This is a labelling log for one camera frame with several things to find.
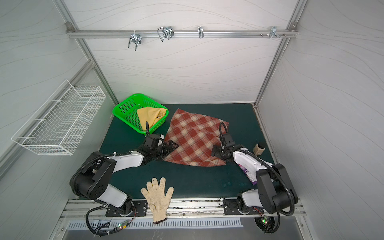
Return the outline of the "red plaid skirt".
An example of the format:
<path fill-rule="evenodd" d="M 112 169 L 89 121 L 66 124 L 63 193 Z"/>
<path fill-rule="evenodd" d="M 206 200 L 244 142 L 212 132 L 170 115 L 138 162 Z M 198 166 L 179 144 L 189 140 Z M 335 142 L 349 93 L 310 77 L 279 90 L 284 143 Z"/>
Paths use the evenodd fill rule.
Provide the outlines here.
<path fill-rule="evenodd" d="M 179 146 L 164 161 L 195 167 L 219 167 L 226 162 L 212 156 L 214 145 L 220 144 L 222 120 L 178 109 L 174 113 L 165 141 Z"/>

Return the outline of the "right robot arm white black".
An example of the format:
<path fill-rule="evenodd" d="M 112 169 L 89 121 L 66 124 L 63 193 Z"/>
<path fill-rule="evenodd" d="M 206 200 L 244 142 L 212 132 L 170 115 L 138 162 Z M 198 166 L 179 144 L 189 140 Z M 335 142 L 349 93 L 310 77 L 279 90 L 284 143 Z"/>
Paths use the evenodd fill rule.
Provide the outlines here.
<path fill-rule="evenodd" d="M 260 207 L 269 214 L 293 215 L 298 196 L 285 167 L 265 162 L 243 145 L 237 145 L 223 122 L 219 123 L 219 139 L 212 156 L 237 164 L 256 177 L 257 189 L 240 194 L 239 209 Z"/>

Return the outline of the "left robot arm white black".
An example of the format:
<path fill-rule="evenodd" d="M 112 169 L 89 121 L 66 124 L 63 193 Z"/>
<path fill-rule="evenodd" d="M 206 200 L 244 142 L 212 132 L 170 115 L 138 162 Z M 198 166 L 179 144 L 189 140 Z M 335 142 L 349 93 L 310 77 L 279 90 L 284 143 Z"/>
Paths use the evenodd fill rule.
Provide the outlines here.
<path fill-rule="evenodd" d="M 91 153 L 71 177 L 71 189 L 78 197 L 126 209 L 131 201 L 126 193 L 110 184 L 113 174 L 144 166 L 151 161 L 161 161 L 178 147 L 174 141 L 166 142 L 164 136 L 146 131 L 144 143 L 132 151 L 120 154 Z"/>

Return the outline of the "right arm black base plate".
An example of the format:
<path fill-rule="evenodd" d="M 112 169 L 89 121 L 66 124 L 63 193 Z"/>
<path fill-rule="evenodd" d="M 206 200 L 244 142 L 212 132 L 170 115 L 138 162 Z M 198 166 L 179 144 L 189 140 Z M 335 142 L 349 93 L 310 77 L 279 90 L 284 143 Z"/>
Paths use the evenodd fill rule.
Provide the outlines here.
<path fill-rule="evenodd" d="M 238 199 L 219 199 L 219 205 L 224 209 L 225 215 L 259 215 L 264 212 L 257 207 L 248 207 L 245 203 Z"/>

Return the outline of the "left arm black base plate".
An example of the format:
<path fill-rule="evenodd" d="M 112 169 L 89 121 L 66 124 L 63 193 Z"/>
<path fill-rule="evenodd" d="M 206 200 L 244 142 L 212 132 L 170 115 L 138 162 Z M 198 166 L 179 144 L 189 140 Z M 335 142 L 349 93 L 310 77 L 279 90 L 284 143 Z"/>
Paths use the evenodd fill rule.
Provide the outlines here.
<path fill-rule="evenodd" d="M 123 204 L 121 207 L 108 205 L 106 217 L 144 217 L 147 214 L 147 201 L 133 200 Z"/>

